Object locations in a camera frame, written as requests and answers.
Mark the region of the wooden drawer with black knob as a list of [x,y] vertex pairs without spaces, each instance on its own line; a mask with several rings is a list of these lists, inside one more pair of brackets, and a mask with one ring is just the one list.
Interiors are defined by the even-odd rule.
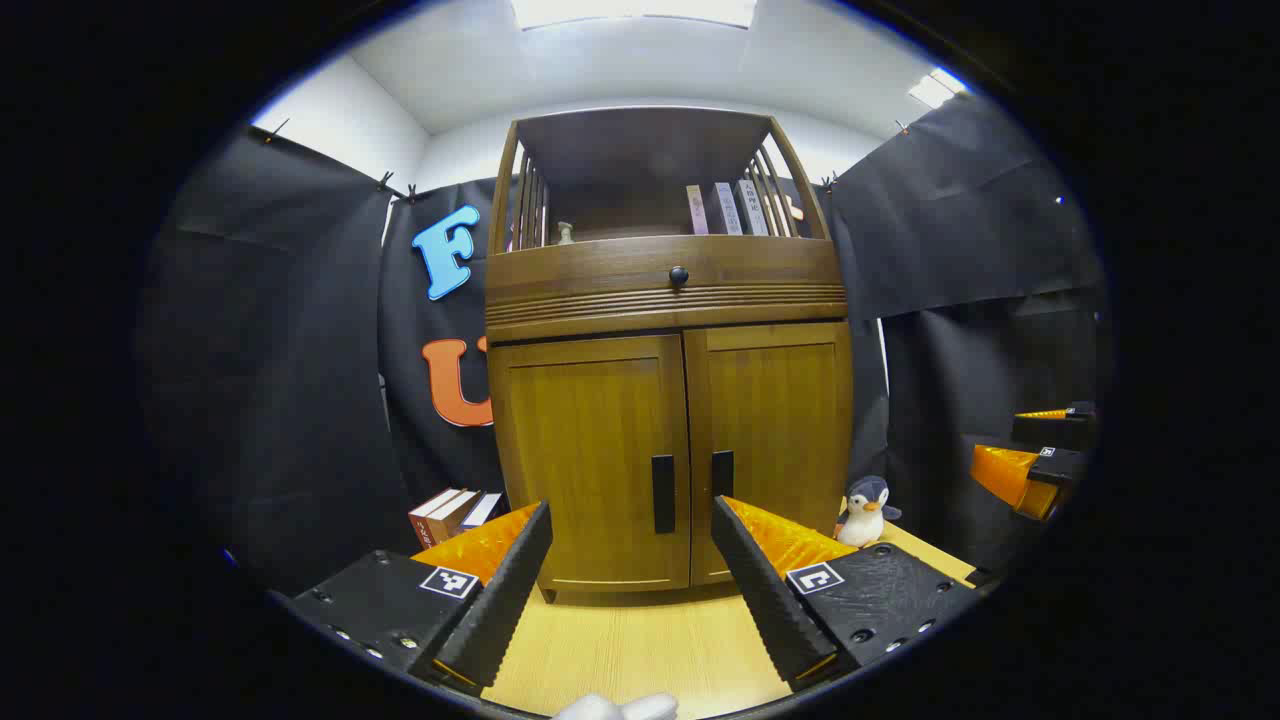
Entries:
[[682,234],[594,240],[502,252],[486,261],[485,323],[730,302],[845,304],[828,240]]

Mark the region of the white spine book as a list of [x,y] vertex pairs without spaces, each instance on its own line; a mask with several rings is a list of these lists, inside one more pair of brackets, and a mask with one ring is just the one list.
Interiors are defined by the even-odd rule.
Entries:
[[746,177],[737,179],[735,197],[740,210],[742,232],[753,236],[771,236],[765,208],[754,181]]

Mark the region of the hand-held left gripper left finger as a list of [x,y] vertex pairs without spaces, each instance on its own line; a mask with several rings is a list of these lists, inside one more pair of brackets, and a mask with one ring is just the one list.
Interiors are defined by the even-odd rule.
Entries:
[[375,550],[285,607],[393,673],[479,696],[497,680],[552,539],[549,503],[530,503],[415,556]]

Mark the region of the ceiling light panel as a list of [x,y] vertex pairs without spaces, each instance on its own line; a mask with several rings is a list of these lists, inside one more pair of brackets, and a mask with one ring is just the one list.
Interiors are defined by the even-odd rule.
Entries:
[[929,108],[942,108],[947,101],[969,94],[968,87],[946,69],[936,67],[908,90],[908,96]]
[[580,20],[667,18],[748,29],[758,0],[509,0],[521,29]]

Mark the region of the brown book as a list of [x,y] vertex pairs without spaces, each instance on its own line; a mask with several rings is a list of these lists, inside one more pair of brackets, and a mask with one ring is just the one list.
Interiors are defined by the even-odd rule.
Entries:
[[445,541],[460,533],[466,518],[485,495],[483,491],[460,492],[447,506],[442,507],[436,514],[436,525]]

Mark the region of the penguin plush toy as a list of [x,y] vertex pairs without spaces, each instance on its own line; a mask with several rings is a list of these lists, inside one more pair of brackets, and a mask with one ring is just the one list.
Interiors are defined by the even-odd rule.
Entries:
[[874,544],[887,521],[897,521],[902,510],[890,503],[888,482],[879,475],[855,480],[845,493],[845,510],[837,519],[835,538],[841,544],[861,548]]

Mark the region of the red book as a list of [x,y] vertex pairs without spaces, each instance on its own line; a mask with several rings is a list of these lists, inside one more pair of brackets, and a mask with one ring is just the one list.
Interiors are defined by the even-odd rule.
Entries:
[[448,509],[456,498],[465,493],[465,489],[444,489],[408,512],[413,533],[419,538],[422,550],[430,550],[449,539],[451,536],[445,529],[445,521],[434,516],[442,509]]

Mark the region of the black backdrop cloth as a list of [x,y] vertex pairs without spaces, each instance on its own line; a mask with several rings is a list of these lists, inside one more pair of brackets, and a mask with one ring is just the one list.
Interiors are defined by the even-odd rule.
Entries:
[[[143,414],[166,474],[268,587],[415,550],[408,512],[444,489],[509,498],[485,333],[507,136],[483,158],[493,176],[397,193],[248,129],[178,195],[143,275]],[[1002,571],[1038,527],[978,489],[969,457],[1019,413],[1102,401],[1091,229],[1050,159],[977,97],[813,187],[852,341],[844,496],[886,475],[910,532]]]

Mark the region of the wooden cabinet door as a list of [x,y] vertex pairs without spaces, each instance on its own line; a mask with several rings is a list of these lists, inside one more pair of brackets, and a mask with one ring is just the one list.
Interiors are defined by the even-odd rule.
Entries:
[[681,337],[499,345],[488,372],[507,493],[550,510],[540,591],[690,587]]
[[846,322],[682,333],[691,462],[691,580],[726,582],[710,537],[728,496],[829,538],[849,480],[852,359]]

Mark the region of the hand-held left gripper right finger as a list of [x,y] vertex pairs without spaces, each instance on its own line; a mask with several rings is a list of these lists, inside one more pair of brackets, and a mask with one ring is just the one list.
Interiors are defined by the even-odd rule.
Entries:
[[983,598],[897,544],[855,550],[726,496],[713,500],[712,539],[792,691],[901,655]]

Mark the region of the wooden double-door shoe cabinet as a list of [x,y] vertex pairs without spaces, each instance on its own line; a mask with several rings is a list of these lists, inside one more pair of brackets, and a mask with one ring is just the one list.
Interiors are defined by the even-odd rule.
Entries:
[[[788,136],[769,115],[709,108],[612,108],[530,117],[512,123],[492,206],[486,260],[502,252],[558,246],[558,222],[573,243],[694,234],[685,193],[750,178],[772,237],[836,242],[818,192]],[[845,304],[759,304],[604,313],[504,325],[485,333],[499,345],[678,334],[727,325],[846,322]]]

